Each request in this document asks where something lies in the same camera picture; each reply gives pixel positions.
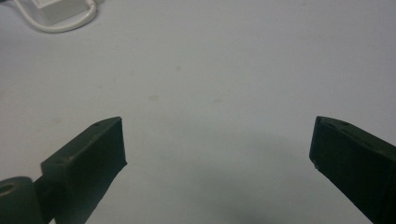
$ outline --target white cable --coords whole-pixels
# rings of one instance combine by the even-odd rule
[[[35,20],[32,19],[32,17],[29,16],[29,14],[26,12],[24,9],[23,5],[21,4],[20,0],[14,0],[15,4],[17,5],[18,9],[22,13],[23,17],[31,24],[33,27],[35,27],[37,30],[40,30],[42,32],[46,33],[61,33],[61,32],[67,32],[71,31],[74,29],[77,29],[80,26],[83,26],[93,20],[96,16],[96,9],[97,5],[93,0],[85,0],[85,3],[90,7],[90,10],[88,13],[81,18],[79,21],[76,21],[72,24],[64,25],[64,26],[45,26],[42,25]]]

